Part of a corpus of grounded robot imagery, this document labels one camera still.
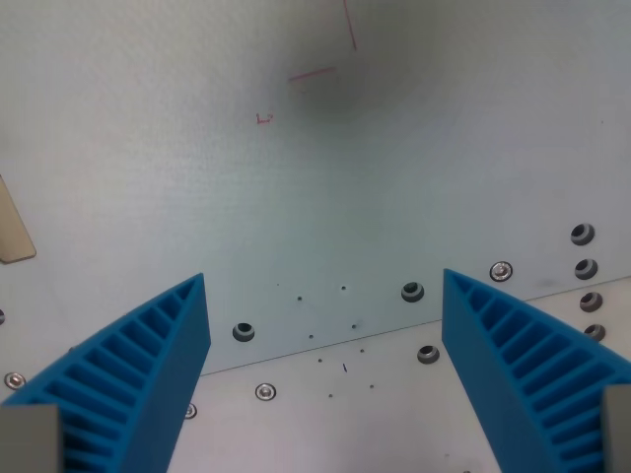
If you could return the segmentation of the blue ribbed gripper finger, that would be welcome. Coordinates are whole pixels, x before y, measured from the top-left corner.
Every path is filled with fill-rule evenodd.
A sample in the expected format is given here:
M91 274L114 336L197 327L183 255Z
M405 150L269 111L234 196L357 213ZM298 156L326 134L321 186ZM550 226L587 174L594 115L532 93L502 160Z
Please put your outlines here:
M165 472L210 346L197 274L73 347L3 404L58 408L67 472Z
M450 269L442 340L502 471L604 471L601 397L629 381L629 361Z

